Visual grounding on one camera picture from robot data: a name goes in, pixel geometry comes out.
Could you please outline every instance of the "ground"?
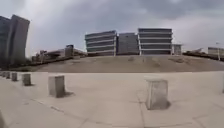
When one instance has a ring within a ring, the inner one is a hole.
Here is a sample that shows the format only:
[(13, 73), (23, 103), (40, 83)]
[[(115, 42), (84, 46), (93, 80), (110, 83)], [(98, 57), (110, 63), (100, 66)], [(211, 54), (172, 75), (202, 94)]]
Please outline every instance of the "ground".
[[(223, 128), (224, 72), (31, 73), (32, 87), (0, 78), (9, 128)], [(70, 95), (48, 95), (48, 77), (65, 75)], [(168, 80), (167, 110), (146, 109), (146, 79)]]
[(188, 56), (112, 56), (73, 59), (31, 69), (64, 73), (201, 72), (223, 71), (224, 63)]

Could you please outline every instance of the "concrete bollard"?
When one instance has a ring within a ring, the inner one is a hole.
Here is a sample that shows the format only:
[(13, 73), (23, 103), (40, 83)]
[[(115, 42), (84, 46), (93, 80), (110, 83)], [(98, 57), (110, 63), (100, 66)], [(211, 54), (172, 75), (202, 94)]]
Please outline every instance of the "concrete bollard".
[(48, 78), (48, 90), (51, 96), (61, 98), (65, 96), (64, 76), (51, 76)]
[(17, 81), (17, 73), (16, 73), (16, 72), (13, 72), (13, 73), (11, 74), (11, 80), (12, 80), (13, 82)]
[(10, 79), (10, 72), (6, 72), (6, 73), (5, 73), (5, 78), (6, 78), (6, 79)]
[(2, 116), (1, 111), (0, 111), (0, 128), (7, 128), (5, 120), (4, 120), (3, 116)]
[(5, 73), (6, 73), (6, 72), (3, 72), (3, 73), (2, 73), (2, 77), (5, 77)]
[(22, 85), (23, 86), (32, 86), (30, 74), (22, 74)]
[(148, 93), (146, 107), (148, 110), (162, 110), (169, 107), (168, 102), (168, 81), (155, 79), (147, 80)]

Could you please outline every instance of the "building facade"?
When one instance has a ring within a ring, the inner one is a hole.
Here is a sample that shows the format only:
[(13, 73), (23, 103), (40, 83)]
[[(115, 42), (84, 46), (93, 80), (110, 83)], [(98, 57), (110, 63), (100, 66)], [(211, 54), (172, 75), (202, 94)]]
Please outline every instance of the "building facade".
[(30, 21), (13, 15), (6, 47), (6, 58), (9, 64), (20, 64), (26, 60), (26, 41)]
[(10, 20), (0, 16), (0, 66), (5, 62), (9, 26)]
[(135, 33), (120, 33), (117, 55), (139, 55), (138, 36)]
[(224, 56), (224, 48), (208, 47), (208, 54)]
[(172, 45), (172, 54), (173, 55), (182, 55), (182, 45), (181, 44), (173, 44)]
[(171, 55), (172, 29), (140, 28), (138, 34), (107, 31), (85, 35), (88, 55)]
[(85, 35), (88, 54), (115, 56), (117, 50), (117, 32), (106, 31)]
[(139, 28), (140, 55), (171, 55), (172, 29)]
[(25, 62), (25, 49), (26, 49), (26, 40), (27, 33), (30, 22), (26, 19), (23, 19), (19, 16), (13, 15), (11, 19), (4, 19), (4, 25), (1, 25), (0, 31), (4, 35), (1, 41), (0, 58), (4, 58), (1, 63), (6, 65), (22, 64)]

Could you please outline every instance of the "pole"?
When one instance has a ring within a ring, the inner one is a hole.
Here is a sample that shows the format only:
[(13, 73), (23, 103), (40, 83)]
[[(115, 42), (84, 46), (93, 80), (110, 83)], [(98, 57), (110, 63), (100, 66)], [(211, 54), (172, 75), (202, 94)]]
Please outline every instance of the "pole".
[(216, 43), (217, 44), (217, 50), (218, 50), (218, 59), (219, 61), (221, 61), (221, 58), (220, 58), (220, 48), (219, 48), (219, 43)]

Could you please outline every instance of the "low building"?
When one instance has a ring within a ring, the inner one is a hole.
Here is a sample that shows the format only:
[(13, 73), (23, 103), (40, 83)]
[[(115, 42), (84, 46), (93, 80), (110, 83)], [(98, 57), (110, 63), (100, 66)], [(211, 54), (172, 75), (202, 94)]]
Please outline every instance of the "low building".
[(64, 49), (58, 49), (54, 51), (41, 50), (38, 54), (36, 54), (36, 56), (32, 57), (32, 61), (44, 63), (49, 60), (71, 58), (74, 56), (85, 57), (87, 56), (87, 53), (75, 49), (73, 45), (67, 45)]
[(208, 54), (224, 56), (224, 48), (208, 47)]

